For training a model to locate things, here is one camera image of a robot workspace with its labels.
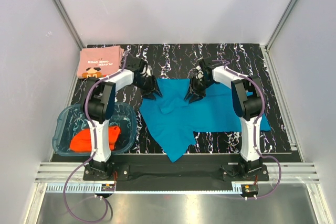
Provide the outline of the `blue t-shirt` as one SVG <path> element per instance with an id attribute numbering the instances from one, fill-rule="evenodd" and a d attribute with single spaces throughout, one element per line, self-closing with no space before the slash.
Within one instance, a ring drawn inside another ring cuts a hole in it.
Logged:
<path id="1" fill-rule="evenodd" d="M 140 113 L 154 140 L 176 162 L 195 145 L 195 132 L 241 132 L 230 88 L 214 84 L 206 89 L 205 98 L 189 103 L 184 100 L 189 80 L 158 79 L 161 97 L 143 99 Z"/>

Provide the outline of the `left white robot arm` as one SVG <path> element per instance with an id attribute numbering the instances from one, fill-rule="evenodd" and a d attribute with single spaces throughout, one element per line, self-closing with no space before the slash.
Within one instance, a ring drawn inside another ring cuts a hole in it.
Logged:
<path id="1" fill-rule="evenodd" d="M 109 146 L 109 121 L 114 113 L 116 92 L 129 85 L 139 88 L 144 99 L 163 97 L 151 66 L 142 58 L 125 60 L 116 73 L 87 80 L 87 93 L 81 102 L 91 137 L 90 158 L 84 162 L 87 175 L 102 179 L 115 175 Z"/>

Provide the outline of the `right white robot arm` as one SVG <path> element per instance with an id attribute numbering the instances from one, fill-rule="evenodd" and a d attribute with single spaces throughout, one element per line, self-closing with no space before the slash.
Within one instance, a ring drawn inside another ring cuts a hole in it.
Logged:
<path id="1" fill-rule="evenodd" d="M 209 62 L 200 59 L 196 75 L 190 78 L 184 100 L 193 103 L 205 98 L 206 89 L 213 84 L 223 84 L 231 89 L 233 110 L 241 124 L 242 148 L 239 162 L 230 176 L 249 179 L 255 177 L 263 166 L 259 136 L 265 98 L 257 75 L 236 72 L 228 65 L 227 60 Z"/>

